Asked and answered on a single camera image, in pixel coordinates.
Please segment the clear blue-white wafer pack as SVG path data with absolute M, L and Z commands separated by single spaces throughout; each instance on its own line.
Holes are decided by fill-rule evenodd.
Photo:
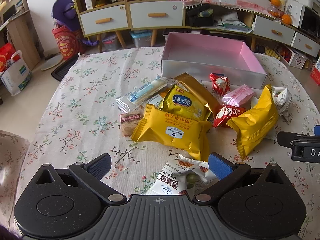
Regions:
M 151 82 L 145 83 L 127 95 L 116 98 L 115 103 L 123 113 L 129 113 L 138 109 L 140 105 L 152 98 L 155 94 L 173 84 L 173 79 L 167 79 L 157 75 Z

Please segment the pink snack pack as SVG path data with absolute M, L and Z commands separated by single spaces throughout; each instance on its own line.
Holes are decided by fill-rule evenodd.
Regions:
M 227 105 L 240 107 L 249 102 L 253 96 L 255 96 L 255 92 L 252 90 L 252 88 L 248 87 L 247 85 L 242 85 L 224 95 L 221 101 Z

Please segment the pink open cardboard box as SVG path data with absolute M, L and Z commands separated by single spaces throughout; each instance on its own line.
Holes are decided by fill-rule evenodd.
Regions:
M 210 81 L 210 73 L 229 78 L 231 85 L 261 89 L 267 74 L 245 42 L 191 33 L 170 33 L 164 46 L 161 73 L 177 77 L 183 73 L 199 81 Z

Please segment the red candy pack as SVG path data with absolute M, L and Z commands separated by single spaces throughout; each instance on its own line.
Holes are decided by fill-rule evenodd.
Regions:
M 236 107 L 232 105 L 222 105 L 214 119 L 213 127 L 226 127 L 227 122 L 230 118 L 240 116 L 242 113 L 245 113 L 246 109 L 243 107 Z
M 228 77 L 210 73 L 209 78 L 212 81 L 213 91 L 219 96 L 224 96 L 230 91 Z

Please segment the white shopping bag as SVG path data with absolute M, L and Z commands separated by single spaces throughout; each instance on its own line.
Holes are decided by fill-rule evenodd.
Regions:
M 31 72 L 23 59 L 22 52 L 11 43 L 1 47 L 1 81 L 11 94 L 19 94 L 31 79 Z

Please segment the white microwave oven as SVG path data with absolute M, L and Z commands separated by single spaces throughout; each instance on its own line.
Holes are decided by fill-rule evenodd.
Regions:
M 319 38 L 319 0 L 286 0 L 284 9 L 294 27 Z

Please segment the wooden white drawer cabinet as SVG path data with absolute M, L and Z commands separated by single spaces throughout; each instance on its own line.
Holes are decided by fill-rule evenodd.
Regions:
M 150 30 L 154 46 L 157 31 L 185 26 L 181 1 L 171 0 L 74 0 L 82 34 L 101 41 L 104 33 L 114 32 L 123 48 L 124 30 Z

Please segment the low curved tv cabinet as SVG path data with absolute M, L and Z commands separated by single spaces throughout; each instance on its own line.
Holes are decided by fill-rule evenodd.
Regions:
M 319 38 L 294 27 L 284 8 L 272 4 L 265 8 L 247 0 L 177 1 L 183 2 L 188 27 L 260 36 L 319 55 Z

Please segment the white nut pack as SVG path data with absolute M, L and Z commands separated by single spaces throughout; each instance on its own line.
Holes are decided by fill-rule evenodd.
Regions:
M 272 98 L 277 108 L 278 114 L 282 116 L 286 121 L 289 120 L 289 106 L 292 99 L 292 95 L 286 87 L 272 86 Z
M 148 195 L 188 195 L 193 198 L 212 186 L 218 178 L 205 161 L 179 158 L 167 162 L 159 172 L 155 183 L 146 192 Z

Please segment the plain yellow snack bag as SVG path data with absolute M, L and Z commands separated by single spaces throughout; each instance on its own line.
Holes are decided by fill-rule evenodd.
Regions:
M 272 98 L 272 87 L 268 84 L 264 87 L 258 103 L 252 109 L 227 121 L 227 125 L 237 134 L 236 148 L 242 160 L 275 127 L 278 118 L 279 114 Z

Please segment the black grill tray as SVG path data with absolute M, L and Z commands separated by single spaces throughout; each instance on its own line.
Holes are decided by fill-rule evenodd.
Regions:
M 57 81 L 62 81 L 65 75 L 68 73 L 70 68 L 75 65 L 79 58 L 79 55 L 76 54 L 72 58 L 68 59 L 65 61 L 63 64 L 61 64 L 59 67 L 57 67 L 54 71 L 52 71 L 51 76 L 57 80 Z

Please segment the yellow snack bag with label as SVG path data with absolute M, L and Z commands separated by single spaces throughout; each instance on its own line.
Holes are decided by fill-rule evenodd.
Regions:
M 207 132 L 211 127 L 208 121 L 195 121 L 147 104 L 131 140 L 158 142 L 187 151 L 196 160 L 207 161 L 210 155 Z

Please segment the red candy pack lower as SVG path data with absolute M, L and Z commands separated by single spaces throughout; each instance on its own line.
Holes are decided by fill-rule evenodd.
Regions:
M 232 105 L 222 105 L 214 119 L 213 127 L 226 127 L 227 122 L 230 118 L 240 116 L 242 113 L 245 113 L 246 109 L 243 107 L 236 107 Z

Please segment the red candy pack upper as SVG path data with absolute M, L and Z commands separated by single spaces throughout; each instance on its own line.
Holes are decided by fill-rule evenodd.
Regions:
M 210 73 L 209 78 L 212 81 L 213 91 L 219 96 L 224 96 L 230 91 L 228 77 Z

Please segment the yellow blue-logo cracker pack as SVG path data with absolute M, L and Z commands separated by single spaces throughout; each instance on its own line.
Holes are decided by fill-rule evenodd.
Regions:
M 173 85 L 164 97 L 160 109 L 195 121 L 207 121 L 210 112 L 200 100 L 187 90 Z

